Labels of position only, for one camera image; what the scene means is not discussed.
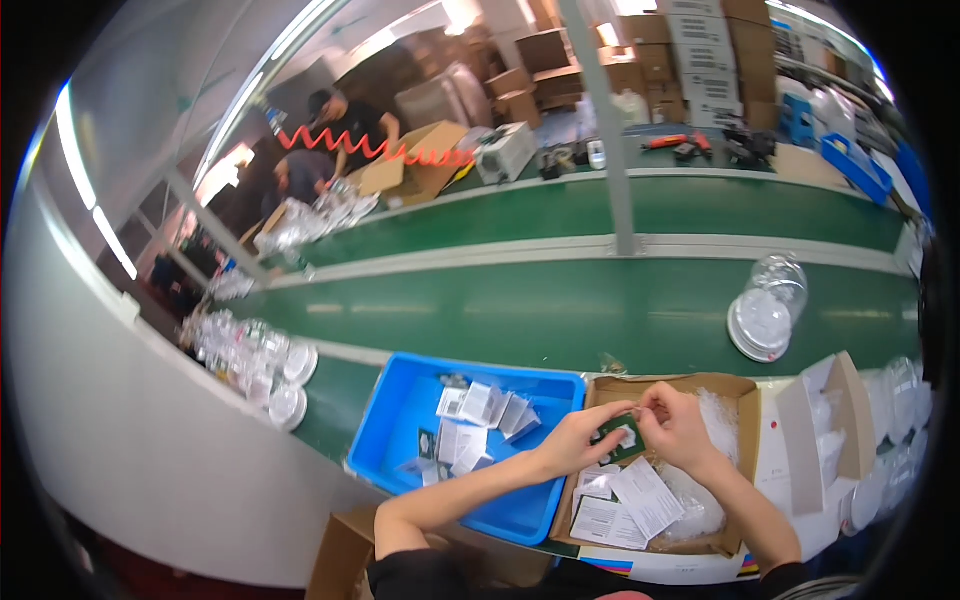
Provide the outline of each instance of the hand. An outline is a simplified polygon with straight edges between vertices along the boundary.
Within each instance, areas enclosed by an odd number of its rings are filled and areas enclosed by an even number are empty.
[[[710,442],[696,396],[658,381],[640,399],[639,413],[636,424],[647,447],[694,479],[718,458],[726,460]]]
[[[531,450],[530,465],[543,481],[563,477],[596,465],[605,454],[610,454],[623,438],[625,431],[613,431],[597,445],[590,445],[600,425],[635,409],[630,400],[611,402],[585,411],[570,413],[550,432],[543,444]]]

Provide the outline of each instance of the right hand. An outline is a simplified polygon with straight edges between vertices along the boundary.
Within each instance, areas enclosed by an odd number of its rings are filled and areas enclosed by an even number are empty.
[[[643,394],[636,424],[648,447],[694,479],[717,460],[726,460],[710,442],[700,400],[665,381],[658,381]]]

